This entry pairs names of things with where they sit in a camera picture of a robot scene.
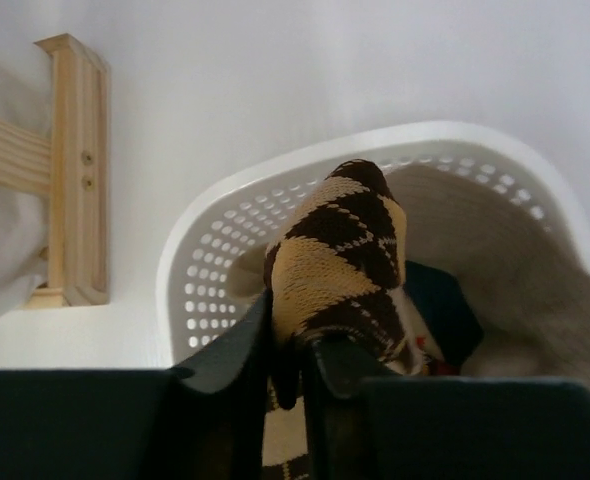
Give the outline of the tan brown argyle sock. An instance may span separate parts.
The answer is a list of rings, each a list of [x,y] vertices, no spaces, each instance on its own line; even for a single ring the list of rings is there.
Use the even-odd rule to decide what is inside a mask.
[[[301,355],[316,340],[350,340],[393,374],[424,370],[407,307],[406,214],[380,168],[341,163],[293,211],[264,248],[272,297],[264,479],[310,479]]]

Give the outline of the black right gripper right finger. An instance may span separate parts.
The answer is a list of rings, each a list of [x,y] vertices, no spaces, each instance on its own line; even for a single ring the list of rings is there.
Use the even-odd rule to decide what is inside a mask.
[[[316,479],[590,479],[590,392],[560,378],[400,376],[346,339],[302,357]]]

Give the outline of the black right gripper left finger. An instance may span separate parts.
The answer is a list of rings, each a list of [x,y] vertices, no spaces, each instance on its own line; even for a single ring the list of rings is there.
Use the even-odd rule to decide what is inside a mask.
[[[0,479],[257,479],[271,297],[168,369],[0,369]]]

